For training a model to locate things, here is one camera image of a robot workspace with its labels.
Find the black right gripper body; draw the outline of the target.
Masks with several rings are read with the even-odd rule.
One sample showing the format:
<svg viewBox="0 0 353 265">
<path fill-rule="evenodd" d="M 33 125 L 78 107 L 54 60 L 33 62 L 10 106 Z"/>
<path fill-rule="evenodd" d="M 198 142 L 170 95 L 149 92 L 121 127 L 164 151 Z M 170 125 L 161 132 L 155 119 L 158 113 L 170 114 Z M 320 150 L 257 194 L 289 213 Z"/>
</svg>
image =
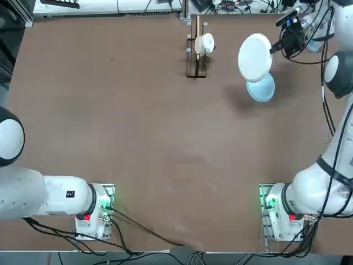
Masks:
<svg viewBox="0 0 353 265">
<path fill-rule="evenodd" d="M 284 25 L 281 29 L 281 49 L 285 55 L 293 55 L 303 50 L 305 42 L 305 32 L 300 23 Z"/>
</svg>

